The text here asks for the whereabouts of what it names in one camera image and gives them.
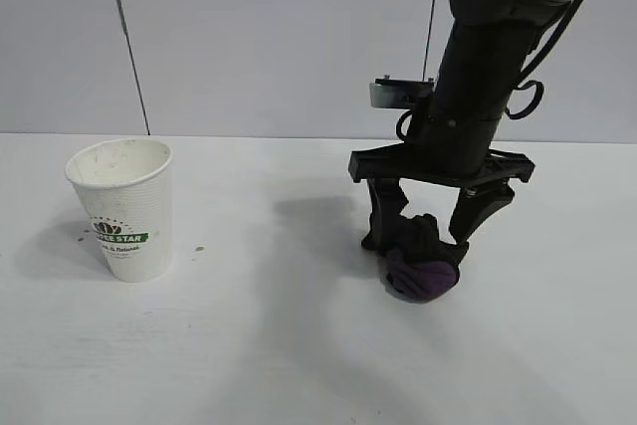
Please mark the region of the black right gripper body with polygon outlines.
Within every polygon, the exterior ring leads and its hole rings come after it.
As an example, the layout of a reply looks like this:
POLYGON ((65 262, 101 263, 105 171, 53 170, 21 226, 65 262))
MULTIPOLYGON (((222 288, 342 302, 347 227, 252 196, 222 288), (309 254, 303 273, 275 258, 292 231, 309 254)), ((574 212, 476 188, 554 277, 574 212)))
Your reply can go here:
POLYGON ((368 179, 412 179, 466 188, 515 178, 529 182, 534 163, 524 154, 491 148, 506 112, 505 101, 490 112, 473 111, 435 118, 430 96, 380 96, 375 108, 402 109, 396 123, 398 143, 351 153, 348 172, 358 183, 368 179))

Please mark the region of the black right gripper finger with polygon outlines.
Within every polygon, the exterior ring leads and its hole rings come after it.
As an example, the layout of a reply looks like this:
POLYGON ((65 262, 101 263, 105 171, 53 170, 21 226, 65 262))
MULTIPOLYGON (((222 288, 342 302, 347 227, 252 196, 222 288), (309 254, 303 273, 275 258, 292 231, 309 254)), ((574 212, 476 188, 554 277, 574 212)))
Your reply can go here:
POLYGON ((451 236, 456 242, 467 242, 487 219, 513 200, 514 190, 509 185, 462 188, 450 220, 451 236))
POLYGON ((402 210, 408 204, 399 179, 368 179, 371 200, 369 231, 361 241, 366 251, 387 252, 397 244, 399 230, 406 221, 402 210))

